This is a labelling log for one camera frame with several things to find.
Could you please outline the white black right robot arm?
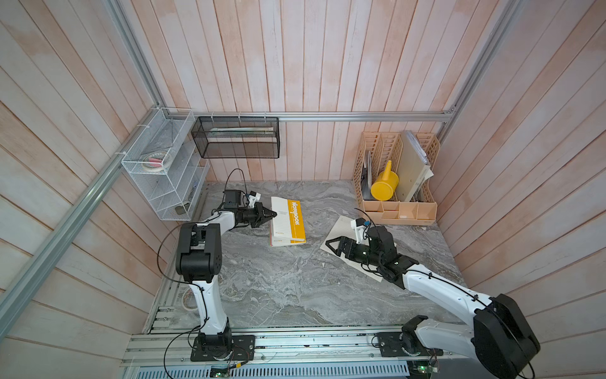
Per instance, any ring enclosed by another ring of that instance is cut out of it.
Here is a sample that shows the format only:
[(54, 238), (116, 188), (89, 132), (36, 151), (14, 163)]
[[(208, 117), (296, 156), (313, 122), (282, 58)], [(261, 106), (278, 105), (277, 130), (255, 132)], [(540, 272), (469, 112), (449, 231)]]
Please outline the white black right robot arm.
[(521, 378), (541, 350), (530, 324), (513, 298), (492, 297), (458, 285), (400, 254), (384, 226), (357, 219), (355, 238), (325, 241), (337, 257), (355, 262), (390, 284), (421, 295), (454, 314), (458, 324), (418, 315), (397, 333), (377, 333), (383, 357), (437, 357), (451, 352), (476, 359), (497, 378)]

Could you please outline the yellow plastic watering can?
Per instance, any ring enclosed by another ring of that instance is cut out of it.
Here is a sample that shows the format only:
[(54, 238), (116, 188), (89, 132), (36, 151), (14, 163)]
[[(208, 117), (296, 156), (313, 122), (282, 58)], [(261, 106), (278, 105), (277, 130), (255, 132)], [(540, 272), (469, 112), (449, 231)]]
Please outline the yellow plastic watering can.
[(371, 194), (378, 201), (389, 201), (394, 196), (398, 184), (399, 177), (392, 170), (392, 161), (389, 160), (385, 169), (377, 176), (377, 180), (372, 184)]

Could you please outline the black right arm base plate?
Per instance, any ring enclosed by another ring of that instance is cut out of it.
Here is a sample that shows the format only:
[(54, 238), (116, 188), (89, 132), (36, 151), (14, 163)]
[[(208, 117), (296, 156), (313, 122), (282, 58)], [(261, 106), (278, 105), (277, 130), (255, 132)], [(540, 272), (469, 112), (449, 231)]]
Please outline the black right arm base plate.
[(394, 357), (433, 357), (442, 356), (442, 349), (426, 348), (414, 333), (399, 331), (377, 333), (372, 338), (372, 345), (380, 350), (384, 358)]

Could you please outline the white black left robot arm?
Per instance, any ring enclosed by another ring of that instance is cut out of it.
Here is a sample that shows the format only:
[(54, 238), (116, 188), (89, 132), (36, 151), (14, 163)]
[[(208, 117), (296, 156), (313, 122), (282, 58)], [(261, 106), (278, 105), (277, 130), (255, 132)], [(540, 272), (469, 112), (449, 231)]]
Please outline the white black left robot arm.
[(219, 294), (223, 264), (222, 235), (236, 227), (257, 228), (277, 213), (263, 206), (257, 192), (226, 189), (219, 208), (206, 220), (180, 228), (175, 269), (189, 285), (200, 316), (194, 347), (198, 352), (225, 355), (233, 349), (228, 317)]

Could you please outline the horizontal aluminium wall rail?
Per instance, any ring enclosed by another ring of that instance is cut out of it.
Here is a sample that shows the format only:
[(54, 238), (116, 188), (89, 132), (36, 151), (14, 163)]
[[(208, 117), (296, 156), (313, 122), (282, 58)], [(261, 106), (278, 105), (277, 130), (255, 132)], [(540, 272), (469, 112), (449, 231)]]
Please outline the horizontal aluminium wall rail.
[(193, 112), (194, 117), (227, 118), (278, 118), (284, 123), (446, 123), (454, 117), (445, 111), (303, 111), (303, 112)]

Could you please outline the white tape roll on table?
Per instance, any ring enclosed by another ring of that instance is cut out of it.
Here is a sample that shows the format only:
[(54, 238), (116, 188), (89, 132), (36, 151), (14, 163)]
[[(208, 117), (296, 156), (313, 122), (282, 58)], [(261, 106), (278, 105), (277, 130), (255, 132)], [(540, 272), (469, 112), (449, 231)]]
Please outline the white tape roll on table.
[(186, 310), (188, 312), (197, 312), (198, 311), (197, 300), (196, 300), (194, 292), (191, 288), (188, 288), (183, 293), (183, 295), (181, 297), (181, 306), (184, 310)]

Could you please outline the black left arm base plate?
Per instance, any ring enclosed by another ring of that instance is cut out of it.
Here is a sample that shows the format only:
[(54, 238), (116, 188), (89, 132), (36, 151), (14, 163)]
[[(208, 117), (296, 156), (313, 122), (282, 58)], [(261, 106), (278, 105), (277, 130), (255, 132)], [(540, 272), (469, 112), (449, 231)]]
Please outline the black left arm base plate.
[(247, 362), (254, 358), (254, 335), (227, 336), (199, 334), (193, 343), (192, 362)]

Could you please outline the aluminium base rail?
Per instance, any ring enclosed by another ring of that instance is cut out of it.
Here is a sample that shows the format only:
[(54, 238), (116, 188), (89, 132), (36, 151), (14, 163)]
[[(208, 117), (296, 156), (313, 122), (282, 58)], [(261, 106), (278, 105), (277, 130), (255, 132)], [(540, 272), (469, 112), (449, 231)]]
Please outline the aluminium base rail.
[(447, 378), (491, 375), (475, 359), (451, 352), (440, 357), (384, 358), (372, 345), (377, 333), (397, 326), (237, 328), (254, 335), (250, 361), (192, 362), (196, 333), (136, 335), (118, 369), (120, 378)]

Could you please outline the beige folder in organizer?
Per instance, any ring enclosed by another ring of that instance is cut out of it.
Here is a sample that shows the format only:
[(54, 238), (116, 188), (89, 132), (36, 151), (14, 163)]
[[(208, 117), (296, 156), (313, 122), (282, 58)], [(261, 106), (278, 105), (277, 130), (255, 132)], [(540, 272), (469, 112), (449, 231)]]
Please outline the beige folder in organizer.
[(401, 140), (402, 151), (397, 170), (399, 184), (395, 194), (400, 202), (411, 202), (433, 173), (429, 158), (416, 136), (407, 130), (401, 133)]

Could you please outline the black mesh wall basket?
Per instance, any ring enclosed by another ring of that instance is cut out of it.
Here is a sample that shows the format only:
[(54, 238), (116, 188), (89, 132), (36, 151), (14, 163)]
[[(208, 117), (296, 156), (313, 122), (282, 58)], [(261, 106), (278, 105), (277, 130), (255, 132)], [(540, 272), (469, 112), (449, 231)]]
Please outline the black mesh wall basket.
[(191, 136), (204, 159), (278, 159), (279, 120), (267, 116), (199, 116)]

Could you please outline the beige plastic desk organizer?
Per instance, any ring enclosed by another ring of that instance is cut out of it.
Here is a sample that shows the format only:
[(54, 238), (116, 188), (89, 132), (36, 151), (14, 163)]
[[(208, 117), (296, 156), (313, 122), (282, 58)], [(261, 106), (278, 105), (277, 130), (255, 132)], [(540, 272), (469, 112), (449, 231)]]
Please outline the beige plastic desk organizer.
[[(368, 213), (372, 221), (377, 224), (430, 225), (437, 220), (438, 205), (430, 192), (429, 179), (421, 185), (411, 202), (400, 202), (396, 194), (386, 202), (378, 201), (375, 198), (374, 201), (362, 199), (361, 168), (365, 153), (367, 151), (372, 153), (372, 184), (385, 169), (389, 160), (392, 161), (392, 170), (397, 174), (402, 151), (401, 133), (364, 132), (362, 134), (353, 172), (353, 185), (357, 195), (358, 207)], [(440, 142), (434, 134), (414, 135), (429, 158), (432, 172), (440, 151)]]

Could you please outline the tape roll on shelf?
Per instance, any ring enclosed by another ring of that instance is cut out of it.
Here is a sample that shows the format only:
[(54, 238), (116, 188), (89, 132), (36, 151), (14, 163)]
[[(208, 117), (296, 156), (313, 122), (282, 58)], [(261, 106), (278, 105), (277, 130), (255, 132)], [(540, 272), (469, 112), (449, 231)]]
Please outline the tape roll on shelf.
[(141, 166), (145, 172), (159, 173), (169, 169), (172, 162), (172, 155), (168, 151), (157, 151), (144, 156)]

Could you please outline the grey book in organizer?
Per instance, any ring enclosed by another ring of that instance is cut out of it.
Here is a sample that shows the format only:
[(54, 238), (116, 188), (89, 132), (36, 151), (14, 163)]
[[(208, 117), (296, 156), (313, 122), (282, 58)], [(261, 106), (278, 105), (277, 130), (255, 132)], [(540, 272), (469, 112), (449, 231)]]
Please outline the grey book in organizer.
[(365, 201), (374, 201), (372, 187), (372, 153), (367, 151), (361, 168), (361, 195)]

